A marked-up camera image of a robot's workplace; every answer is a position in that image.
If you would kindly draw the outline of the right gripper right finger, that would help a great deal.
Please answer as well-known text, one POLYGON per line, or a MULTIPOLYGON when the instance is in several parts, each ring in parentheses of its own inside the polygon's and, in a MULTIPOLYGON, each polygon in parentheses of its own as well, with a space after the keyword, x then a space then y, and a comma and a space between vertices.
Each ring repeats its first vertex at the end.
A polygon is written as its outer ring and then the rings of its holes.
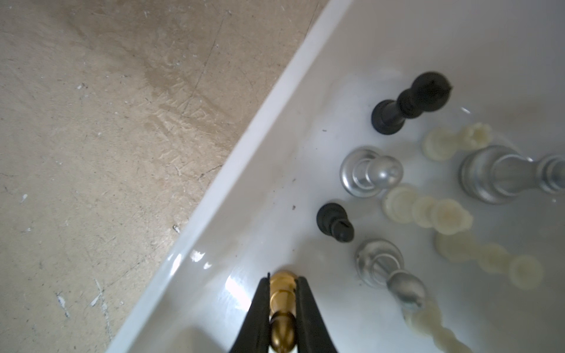
POLYGON ((337 353, 307 279, 295 282, 298 353, 337 353))

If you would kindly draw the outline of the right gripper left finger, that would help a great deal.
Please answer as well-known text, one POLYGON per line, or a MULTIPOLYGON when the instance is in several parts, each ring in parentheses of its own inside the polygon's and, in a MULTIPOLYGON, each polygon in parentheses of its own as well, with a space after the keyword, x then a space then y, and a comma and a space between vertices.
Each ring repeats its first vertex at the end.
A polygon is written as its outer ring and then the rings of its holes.
POLYGON ((260 280, 229 353, 267 353, 270 347, 270 274, 260 280))

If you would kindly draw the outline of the gold bishop chess piece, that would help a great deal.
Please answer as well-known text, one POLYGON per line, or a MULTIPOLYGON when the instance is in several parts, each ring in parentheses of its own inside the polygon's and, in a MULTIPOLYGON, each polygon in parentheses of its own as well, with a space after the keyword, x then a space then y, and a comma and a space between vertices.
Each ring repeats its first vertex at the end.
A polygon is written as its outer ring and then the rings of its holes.
POLYGON ((297 276, 279 271, 270 277, 270 346, 275 352, 291 352, 296 337, 296 282, 297 276))

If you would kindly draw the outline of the silver bishop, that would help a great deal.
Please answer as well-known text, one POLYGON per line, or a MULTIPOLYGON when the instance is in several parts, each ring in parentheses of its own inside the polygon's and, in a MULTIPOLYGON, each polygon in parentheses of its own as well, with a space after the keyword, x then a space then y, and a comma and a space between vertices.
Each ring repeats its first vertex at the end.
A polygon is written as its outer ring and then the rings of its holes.
POLYGON ((401 251, 390 241, 369 239, 355 253, 360 279, 372 288, 385 288, 403 310, 420 311, 428 290, 418 277, 405 269, 401 251))

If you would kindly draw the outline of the white king chess piece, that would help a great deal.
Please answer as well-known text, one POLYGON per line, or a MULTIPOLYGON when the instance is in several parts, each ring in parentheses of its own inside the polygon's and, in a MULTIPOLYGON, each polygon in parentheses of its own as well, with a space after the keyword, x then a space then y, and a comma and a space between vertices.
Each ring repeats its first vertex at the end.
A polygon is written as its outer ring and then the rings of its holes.
POLYGON ((385 215, 399 224, 414 223, 435 229, 443 235, 454 235, 471 229, 474 218, 454 199, 435 199, 420 194, 408 184, 392 188, 382 200, 385 215))

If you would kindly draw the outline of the white plastic storage box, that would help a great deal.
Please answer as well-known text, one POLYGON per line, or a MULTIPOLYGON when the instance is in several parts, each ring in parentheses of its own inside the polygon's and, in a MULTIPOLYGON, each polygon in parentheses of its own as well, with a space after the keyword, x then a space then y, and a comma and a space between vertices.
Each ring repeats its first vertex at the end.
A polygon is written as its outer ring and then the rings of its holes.
POLYGON ((331 1, 110 345, 563 350, 562 1, 331 1))

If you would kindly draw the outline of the white rook chess piece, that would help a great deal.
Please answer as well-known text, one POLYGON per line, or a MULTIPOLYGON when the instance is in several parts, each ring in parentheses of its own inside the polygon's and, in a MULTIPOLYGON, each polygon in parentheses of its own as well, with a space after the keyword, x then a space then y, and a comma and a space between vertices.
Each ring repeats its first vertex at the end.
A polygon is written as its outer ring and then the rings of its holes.
POLYGON ((438 127, 425 135, 422 151, 428 159, 445 161, 451 159, 458 151, 485 148, 492 140, 492 128, 484 123, 465 126, 459 132, 449 132, 438 127))

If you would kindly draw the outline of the silver bishop chess piece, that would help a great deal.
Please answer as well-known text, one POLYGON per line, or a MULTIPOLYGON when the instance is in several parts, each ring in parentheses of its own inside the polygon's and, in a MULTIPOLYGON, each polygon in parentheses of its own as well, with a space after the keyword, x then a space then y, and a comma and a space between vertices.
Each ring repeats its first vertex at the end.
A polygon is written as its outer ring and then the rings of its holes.
POLYGON ((506 204, 529 190, 561 194, 564 157, 550 154, 530 160, 507 146, 488 146, 463 160, 458 181, 467 195, 487 204, 506 204))

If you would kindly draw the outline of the black chess piece front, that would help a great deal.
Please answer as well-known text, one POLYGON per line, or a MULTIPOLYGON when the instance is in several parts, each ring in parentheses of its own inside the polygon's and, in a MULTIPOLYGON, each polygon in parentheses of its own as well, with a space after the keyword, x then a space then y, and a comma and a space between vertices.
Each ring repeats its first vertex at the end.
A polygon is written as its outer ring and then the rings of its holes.
POLYGON ((372 110, 373 128, 382 135, 399 132, 406 120, 432 113, 447 104, 453 86, 446 76, 435 71, 419 75, 396 100, 383 100, 372 110))

